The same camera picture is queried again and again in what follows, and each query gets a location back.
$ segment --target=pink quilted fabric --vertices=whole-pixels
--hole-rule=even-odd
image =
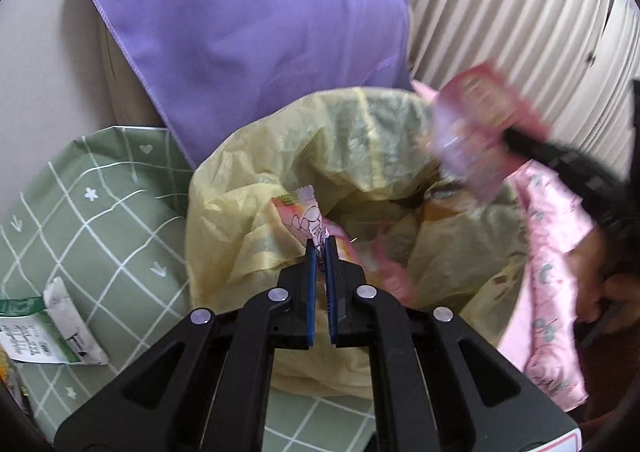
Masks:
[[[585,402],[584,379],[575,352],[573,325],[577,285],[564,254],[593,223],[549,168],[529,162],[510,177],[524,208],[530,236],[529,282],[533,296],[532,356],[529,379],[556,405],[572,410]]]

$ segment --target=green plaid tablecloth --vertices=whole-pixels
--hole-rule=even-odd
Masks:
[[[0,297],[59,276],[108,366],[18,364],[52,440],[73,411],[190,311],[183,254],[192,171],[165,129],[113,127],[69,145],[0,225]],[[272,391],[266,452],[363,450],[372,403]]]

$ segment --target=pink snack wrapper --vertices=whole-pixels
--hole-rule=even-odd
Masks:
[[[274,197],[272,202],[276,210],[278,210],[282,223],[301,244],[306,245],[307,239],[314,241],[314,246],[320,258],[322,258],[324,240],[329,235],[333,235],[335,237],[335,245],[338,248],[338,257],[354,264],[360,263],[358,255],[344,230],[328,219],[322,218],[312,186]]]
[[[312,239],[316,249],[324,247],[324,239],[327,238],[328,232],[313,187],[300,188],[295,192],[274,197],[271,201],[278,210],[282,224],[302,245],[306,245],[307,239]]]
[[[372,256],[382,279],[382,289],[398,299],[405,307],[414,307],[416,291],[414,284],[402,265],[386,254],[386,235],[379,234],[373,241]]]
[[[548,137],[531,105],[486,62],[453,78],[435,99],[431,146],[474,196],[490,201],[526,162],[502,143],[508,127],[540,141]]]

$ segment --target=white radiator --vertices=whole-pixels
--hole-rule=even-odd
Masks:
[[[625,172],[629,81],[638,74],[637,7],[629,0],[412,0],[414,77],[440,88],[495,60],[553,125],[554,136]]]

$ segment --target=paper label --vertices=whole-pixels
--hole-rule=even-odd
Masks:
[[[67,364],[80,361],[45,311],[24,317],[1,318],[0,345],[11,359],[19,362]]]
[[[108,356],[84,324],[60,277],[43,297],[0,300],[0,346],[18,362],[108,363]]]
[[[576,428],[564,436],[530,452],[578,452],[582,448],[582,435]]]

